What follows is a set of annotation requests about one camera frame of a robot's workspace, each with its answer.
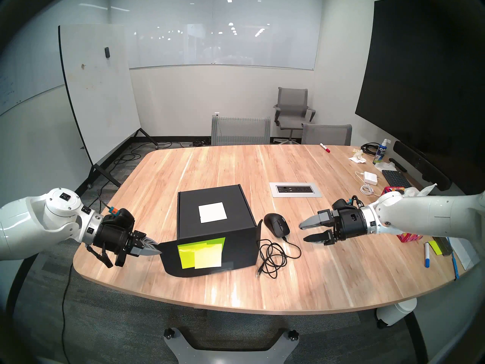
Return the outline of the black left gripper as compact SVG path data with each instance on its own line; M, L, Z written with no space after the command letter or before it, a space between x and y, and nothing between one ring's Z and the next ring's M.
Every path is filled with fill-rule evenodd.
M133 229L135 219L133 215L106 215L103 217L96 234L93 246L101 248L101 254L93 254L107 268L113 267L107 252L116 255L116 266L125 264L127 255L156 256L160 255L159 243L147 237L146 233Z

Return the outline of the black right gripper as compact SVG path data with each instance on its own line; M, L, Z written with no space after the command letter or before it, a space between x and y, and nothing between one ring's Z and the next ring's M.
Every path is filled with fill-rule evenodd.
M308 243L321 243L325 246L334 245L336 241L368 234L368 225L362 209L347 207L335 211L318 211L318 213L299 224L299 229L308 230L318 227L333 228L304 237Z

